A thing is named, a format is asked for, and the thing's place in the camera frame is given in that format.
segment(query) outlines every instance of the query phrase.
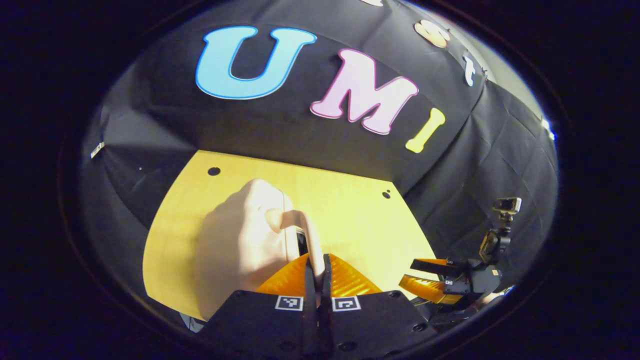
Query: pink letter m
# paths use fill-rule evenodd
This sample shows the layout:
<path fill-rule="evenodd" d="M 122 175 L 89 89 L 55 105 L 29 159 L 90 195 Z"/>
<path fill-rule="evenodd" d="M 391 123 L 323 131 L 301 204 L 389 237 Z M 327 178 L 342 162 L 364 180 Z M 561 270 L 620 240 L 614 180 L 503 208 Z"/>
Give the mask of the pink letter m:
<path fill-rule="evenodd" d="M 362 126 L 376 134 L 389 134 L 391 123 L 407 100 L 418 94 L 418 87 L 400 76 L 376 89 L 375 60 L 353 49 L 342 49 L 338 55 L 342 58 L 342 67 L 324 98 L 311 104 L 311 112 L 338 119 L 342 116 L 340 104 L 348 94 L 350 122 L 377 108 L 371 116 L 362 119 Z"/>

